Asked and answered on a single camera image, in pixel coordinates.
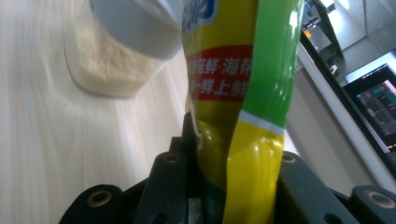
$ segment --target yellow green bag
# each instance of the yellow green bag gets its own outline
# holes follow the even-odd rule
[[[183,2],[205,223],[272,219],[302,3]]]

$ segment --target wooden table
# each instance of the wooden table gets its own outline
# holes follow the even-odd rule
[[[0,1],[0,223],[57,223],[84,189],[128,189],[180,135],[182,52],[132,99],[75,85],[64,35],[82,1]]]

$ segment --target red label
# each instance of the red label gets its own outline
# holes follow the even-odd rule
[[[187,57],[194,100],[242,102],[248,89],[252,46],[207,49]]]

